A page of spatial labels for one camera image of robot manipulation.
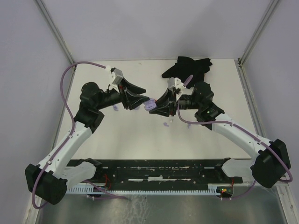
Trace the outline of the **purple charging case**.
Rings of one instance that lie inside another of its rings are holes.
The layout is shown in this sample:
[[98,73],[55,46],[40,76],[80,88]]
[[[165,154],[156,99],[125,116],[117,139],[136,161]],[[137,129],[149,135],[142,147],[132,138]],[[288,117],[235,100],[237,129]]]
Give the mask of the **purple charging case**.
[[146,102],[144,102],[143,103],[144,104],[144,109],[146,110],[146,111],[150,111],[150,110],[152,110],[152,109],[154,109],[154,108],[156,108],[156,100],[155,99],[153,99],[153,98],[150,98],[148,101],[146,101]]

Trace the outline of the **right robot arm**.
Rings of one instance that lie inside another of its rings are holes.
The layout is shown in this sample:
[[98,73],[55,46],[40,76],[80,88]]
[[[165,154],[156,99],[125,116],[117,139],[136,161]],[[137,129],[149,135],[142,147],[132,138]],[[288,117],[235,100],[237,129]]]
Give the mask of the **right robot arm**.
[[[271,141],[235,122],[213,102],[214,93],[210,84],[196,83],[190,95],[184,94],[184,89],[184,84],[169,84],[164,95],[155,102],[149,113],[164,117],[178,115],[184,123],[204,126],[226,137],[250,156],[249,160],[226,159],[221,167],[214,171],[217,181],[226,182],[231,177],[253,177],[266,188],[271,188],[277,182],[293,181],[290,159],[283,141]],[[188,122],[183,119],[181,110],[196,110],[196,121]]]

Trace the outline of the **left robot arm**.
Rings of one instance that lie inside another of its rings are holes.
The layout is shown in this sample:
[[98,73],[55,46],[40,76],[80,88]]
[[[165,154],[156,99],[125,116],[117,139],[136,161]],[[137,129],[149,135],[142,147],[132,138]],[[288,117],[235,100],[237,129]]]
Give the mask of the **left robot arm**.
[[37,165],[29,164],[26,167],[25,177],[34,208],[39,208],[35,203],[36,196],[55,205],[75,185],[90,179],[99,182],[103,178],[101,163],[91,158],[71,169],[66,169],[66,166],[103,121],[102,109],[121,103],[125,109],[133,110],[149,100],[144,95],[144,88],[131,84],[123,77],[111,86],[112,89],[104,91],[95,82],[84,84],[79,110],[75,116],[71,116],[70,130],[43,160]]

